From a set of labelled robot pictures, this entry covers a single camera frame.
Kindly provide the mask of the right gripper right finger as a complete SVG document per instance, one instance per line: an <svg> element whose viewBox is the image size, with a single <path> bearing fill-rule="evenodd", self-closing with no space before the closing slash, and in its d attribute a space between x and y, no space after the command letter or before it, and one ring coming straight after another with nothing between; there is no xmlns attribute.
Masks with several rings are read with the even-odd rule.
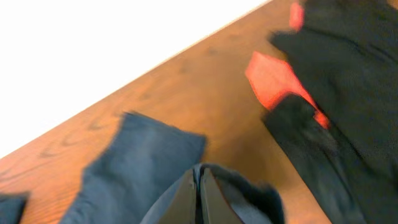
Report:
<svg viewBox="0 0 398 224"><path fill-rule="evenodd" d="M242 224L229 206L209 169L203 171L200 181L201 207L205 224Z"/></svg>

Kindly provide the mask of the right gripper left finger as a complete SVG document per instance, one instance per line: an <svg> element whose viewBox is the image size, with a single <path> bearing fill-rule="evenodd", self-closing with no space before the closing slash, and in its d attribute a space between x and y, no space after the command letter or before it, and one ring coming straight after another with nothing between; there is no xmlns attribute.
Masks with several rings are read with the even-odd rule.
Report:
<svg viewBox="0 0 398 224"><path fill-rule="evenodd" d="M194 224L196 214L197 188L193 171L188 170L182 176L180 185L158 224Z"/></svg>

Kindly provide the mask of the navy blue denim shorts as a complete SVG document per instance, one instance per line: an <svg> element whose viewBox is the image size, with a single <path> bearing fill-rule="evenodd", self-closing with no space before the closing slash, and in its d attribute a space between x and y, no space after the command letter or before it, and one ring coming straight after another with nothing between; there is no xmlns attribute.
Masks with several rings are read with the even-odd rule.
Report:
<svg viewBox="0 0 398 224"><path fill-rule="evenodd" d="M84 169L81 189L62 223L157 223L188 170L197 188L195 223L204 223L200 181L205 169L242 223L284 223L278 192L233 170L202 164L205 143L202 135L125 114L112 143Z"/></svg>

